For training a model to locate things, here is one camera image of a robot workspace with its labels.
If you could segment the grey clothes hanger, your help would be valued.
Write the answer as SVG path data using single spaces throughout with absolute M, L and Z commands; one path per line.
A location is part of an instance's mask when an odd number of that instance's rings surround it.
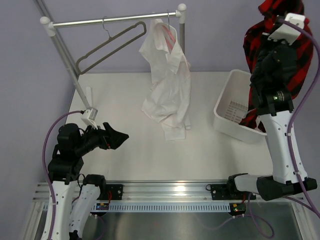
M 120 39 L 120 37 L 124 36 L 125 34 L 129 33 L 132 30 L 140 29 L 141 32 L 137 35 L 132 36 L 131 38 L 127 39 L 126 42 L 124 40 Z M 138 21 L 135 24 L 130 25 L 129 27 L 125 28 L 121 32 L 117 33 L 114 36 L 111 36 L 109 34 L 109 31 L 104 28 L 105 31 L 108 32 L 108 39 L 95 48 L 91 49 L 89 52 L 81 56 L 76 62 L 75 62 L 75 69 L 77 70 L 79 75 L 83 75 L 87 72 L 89 72 L 91 69 L 102 63 L 107 58 L 111 57 L 115 53 L 119 52 L 126 46 L 132 44 L 134 41 L 140 39 L 142 36 L 144 36 L 147 33 L 147 25 L 144 21 Z M 106 46 L 109 46 L 110 52 L 105 55 L 100 55 L 101 58 L 96 60 L 95 62 L 91 63 L 88 66 L 83 66 L 82 62 L 86 61 L 90 56 L 94 55 L 99 50 L 102 50 L 103 48 L 106 48 Z

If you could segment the red clothes hanger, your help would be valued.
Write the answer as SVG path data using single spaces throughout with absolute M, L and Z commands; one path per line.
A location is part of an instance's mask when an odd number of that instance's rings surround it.
M 176 43 L 176 38 L 173 36 L 173 34 L 171 32 L 169 11 L 167 11 L 167 25 L 162 25 L 162 30 L 163 30 L 163 34 L 164 34 L 164 38 L 165 38 L 167 47 L 168 47 L 169 51 L 171 52 L 173 50 L 175 43 Z

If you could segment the red black plaid shirt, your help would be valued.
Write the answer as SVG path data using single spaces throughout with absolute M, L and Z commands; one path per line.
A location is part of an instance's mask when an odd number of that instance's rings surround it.
M 244 36 L 243 49 L 245 59 L 252 72 L 257 63 L 257 57 L 263 41 L 266 39 L 263 33 L 270 33 L 277 16 L 284 16 L 287 13 L 303 15 L 304 4 L 301 0 L 265 0 L 259 7 L 259 12 L 264 20 L 250 27 Z M 297 73 L 289 81 L 288 89 L 293 99 L 300 93 L 313 57 L 313 43 L 303 34 L 292 44 L 297 55 Z M 245 117 L 239 123 L 242 126 L 265 132 L 263 123 L 257 122 L 257 110 L 252 103 L 252 91 L 248 96 L 248 110 Z

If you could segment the white shirt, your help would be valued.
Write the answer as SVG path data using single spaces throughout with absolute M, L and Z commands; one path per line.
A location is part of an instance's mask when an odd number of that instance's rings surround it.
M 192 89 L 190 64 L 172 26 L 176 42 L 169 51 L 162 25 L 167 23 L 161 19 L 151 20 L 147 37 L 139 49 L 149 63 L 152 83 L 141 110 L 161 124 L 166 141 L 184 140 L 191 127 L 188 116 Z

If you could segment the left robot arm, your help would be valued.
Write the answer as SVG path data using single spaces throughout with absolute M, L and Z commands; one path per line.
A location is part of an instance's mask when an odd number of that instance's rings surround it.
M 96 148 L 116 150 L 129 135 L 114 130 L 107 122 L 103 128 L 75 123 L 58 130 L 57 144 L 48 164 L 49 206 L 41 238 L 43 240 L 80 240 L 96 201 L 105 201 L 98 210 L 109 210 L 112 200 L 120 201 L 123 185 L 108 184 L 104 175 L 88 174 L 79 183 L 83 156 Z

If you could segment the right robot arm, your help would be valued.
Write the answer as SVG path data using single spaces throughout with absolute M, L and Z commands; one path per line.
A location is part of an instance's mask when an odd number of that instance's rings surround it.
M 230 176 L 226 186 L 229 197 L 237 199 L 246 192 L 270 201 L 318 187 L 304 169 L 291 122 L 294 104 L 288 84 L 296 72 L 296 51 L 285 40 L 268 43 L 259 52 L 250 77 L 251 99 L 267 133 L 272 175 Z

